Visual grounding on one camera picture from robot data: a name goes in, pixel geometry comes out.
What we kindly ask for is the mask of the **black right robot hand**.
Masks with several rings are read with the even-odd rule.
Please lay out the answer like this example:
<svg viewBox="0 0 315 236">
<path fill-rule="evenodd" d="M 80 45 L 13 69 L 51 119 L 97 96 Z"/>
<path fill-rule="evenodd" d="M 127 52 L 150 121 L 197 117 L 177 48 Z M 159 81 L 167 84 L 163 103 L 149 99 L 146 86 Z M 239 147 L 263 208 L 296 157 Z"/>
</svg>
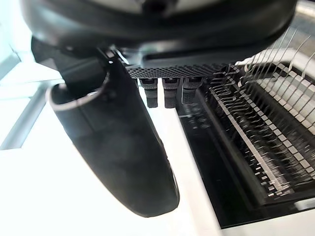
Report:
<svg viewBox="0 0 315 236">
<path fill-rule="evenodd" d="M 35 61 L 53 61 L 63 82 L 47 100 L 68 137 L 127 209 L 154 217 L 180 193 L 148 114 L 183 102 L 205 77 L 274 43 L 294 0 L 23 0 Z"/>
</svg>

